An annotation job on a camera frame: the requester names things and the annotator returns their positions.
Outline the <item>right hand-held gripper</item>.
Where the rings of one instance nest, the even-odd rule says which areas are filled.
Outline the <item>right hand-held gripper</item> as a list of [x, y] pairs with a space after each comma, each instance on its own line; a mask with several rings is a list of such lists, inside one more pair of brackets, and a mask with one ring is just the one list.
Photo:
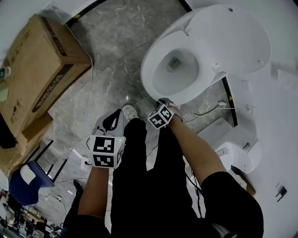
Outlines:
[[148, 121], [155, 129], [166, 126], [174, 116], [174, 112], [169, 108], [171, 101], [168, 98], [160, 98], [159, 102], [159, 106], [148, 116]]

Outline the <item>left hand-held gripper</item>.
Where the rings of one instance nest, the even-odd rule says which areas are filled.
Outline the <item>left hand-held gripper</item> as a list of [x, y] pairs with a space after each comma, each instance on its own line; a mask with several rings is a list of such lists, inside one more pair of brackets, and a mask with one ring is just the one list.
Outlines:
[[117, 168], [125, 147], [124, 116], [121, 109], [101, 116], [87, 140], [87, 152], [94, 167]]

